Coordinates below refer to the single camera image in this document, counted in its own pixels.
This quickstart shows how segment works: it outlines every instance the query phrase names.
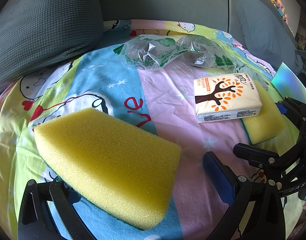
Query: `tree logo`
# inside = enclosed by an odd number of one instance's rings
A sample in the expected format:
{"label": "tree logo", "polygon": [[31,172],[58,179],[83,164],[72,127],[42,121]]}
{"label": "tree logo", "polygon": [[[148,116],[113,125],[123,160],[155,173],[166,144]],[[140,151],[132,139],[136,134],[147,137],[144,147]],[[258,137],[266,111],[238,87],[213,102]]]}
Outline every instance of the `tree logo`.
{"label": "tree logo", "polygon": [[241,93],[243,93],[243,86],[241,85],[241,83],[234,81],[231,82],[231,79],[222,78],[222,80],[220,81],[220,79],[217,78],[217,81],[213,80],[213,82],[217,83],[214,88],[214,91],[209,95],[195,96],[196,104],[214,100],[216,102],[216,105],[212,106],[212,108],[214,108],[214,111],[218,111],[219,107],[221,107],[223,110],[226,110],[225,105],[228,104],[228,100],[231,100],[231,97],[240,97]]}

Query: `pocket tissue package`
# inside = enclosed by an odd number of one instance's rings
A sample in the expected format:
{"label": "pocket tissue package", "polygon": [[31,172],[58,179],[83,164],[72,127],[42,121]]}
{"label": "pocket tissue package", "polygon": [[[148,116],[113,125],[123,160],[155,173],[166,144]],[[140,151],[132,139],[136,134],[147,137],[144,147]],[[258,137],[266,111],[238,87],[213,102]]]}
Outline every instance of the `pocket tissue package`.
{"label": "pocket tissue package", "polygon": [[194,80],[197,122],[254,116],[262,103],[248,73],[233,73]]}

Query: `wall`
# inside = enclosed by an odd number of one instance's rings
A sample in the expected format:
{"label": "wall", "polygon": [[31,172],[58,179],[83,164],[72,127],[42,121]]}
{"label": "wall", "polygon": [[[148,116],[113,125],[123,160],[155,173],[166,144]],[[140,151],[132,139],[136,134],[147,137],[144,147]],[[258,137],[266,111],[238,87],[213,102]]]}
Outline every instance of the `wall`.
{"label": "wall", "polygon": [[296,0],[281,0],[284,5],[285,12],[289,16],[289,27],[292,28],[294,36],[297,33],[300,20],[300,5]]}

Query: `holographic card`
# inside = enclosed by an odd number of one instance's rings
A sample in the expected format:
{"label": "holographic card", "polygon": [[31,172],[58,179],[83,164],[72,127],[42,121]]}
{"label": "holographic card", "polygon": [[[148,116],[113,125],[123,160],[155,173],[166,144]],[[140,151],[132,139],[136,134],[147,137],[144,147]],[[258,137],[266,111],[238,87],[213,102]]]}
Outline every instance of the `holographic card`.
{"label": "holographic card", "polygon": [[291,97],[306,104],[306,88],[283,62],[271,83],[282,97]]}

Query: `red letter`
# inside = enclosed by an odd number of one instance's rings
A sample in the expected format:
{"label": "red letter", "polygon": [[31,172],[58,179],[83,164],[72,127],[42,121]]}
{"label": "red letter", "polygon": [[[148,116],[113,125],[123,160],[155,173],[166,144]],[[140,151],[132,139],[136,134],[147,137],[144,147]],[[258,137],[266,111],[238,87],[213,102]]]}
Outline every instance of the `red letter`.
{"label": "red letter", "polygon": [[[133,111],[127,111],[128,113],[136,113],[139,114],[137,112],[133,112]],[[148,114],[139,114],[140,116],[145,116],[147,118],[147,120],[144,120],[143,122],[140,122],[138,125],[136,125],[137,127],[141,127],[142,125],[146,124],[147,122],[149,122],[151,120],[151,117]]]}
{"label": "red letter", "polygon": [[[127,105],[127,102],[128,102],[129,100],[131,100],[131,99],[133,100],[133,103],[134,103],[135,108],[129,107],[129,106]],[[128,99],[125,100],[124,105],[125,105],[125,107],[128,108],[128,109],[131,109],[131,110],[138,110],[138,109],[140,109],[140,108],[143,106],[143,99],[142,99],[142,98],[139,99],[139,105],[138,105],[137,102],[136,102],[136,99],[135,99],[134,97],[131,97],[131,98],[128,98]]]}

